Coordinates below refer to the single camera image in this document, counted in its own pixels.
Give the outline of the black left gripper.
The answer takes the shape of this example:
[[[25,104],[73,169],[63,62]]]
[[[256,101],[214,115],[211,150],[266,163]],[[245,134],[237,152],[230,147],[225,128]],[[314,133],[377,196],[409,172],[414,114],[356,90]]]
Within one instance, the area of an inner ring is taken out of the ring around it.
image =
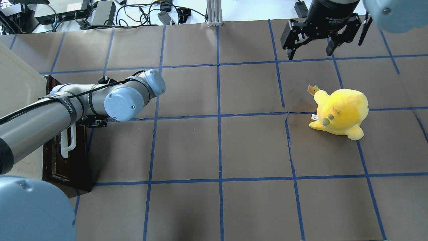
[[[107,124],[107,115],[83,115],[76,121],[77,126],[85,126],[86,128],[105,128]]]

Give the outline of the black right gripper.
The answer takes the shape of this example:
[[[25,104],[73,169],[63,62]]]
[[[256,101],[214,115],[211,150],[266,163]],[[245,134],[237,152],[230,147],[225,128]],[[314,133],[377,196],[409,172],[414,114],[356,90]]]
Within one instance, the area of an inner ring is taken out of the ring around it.
[[[310,41],[330,39],[327,56],[332,56],[338,46],[351,43],[362,26],[355,12],[359,0],[313,0],[303,22],[288,20],[280,37],[283,50],[293,60],[296,50]]]

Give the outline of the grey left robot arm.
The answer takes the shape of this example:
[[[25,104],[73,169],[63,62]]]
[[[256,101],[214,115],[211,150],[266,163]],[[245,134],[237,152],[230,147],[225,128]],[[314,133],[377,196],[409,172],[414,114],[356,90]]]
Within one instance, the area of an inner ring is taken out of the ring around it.
[[[60,84],[37,102],[1,118],[1,240],[75,241],[74,209],[66,194],[40,179],[9,175],[15,164],[60,135],[61,155],[76,146],[85,118],[133,119],[166,91],[154,69],[123,81]]]

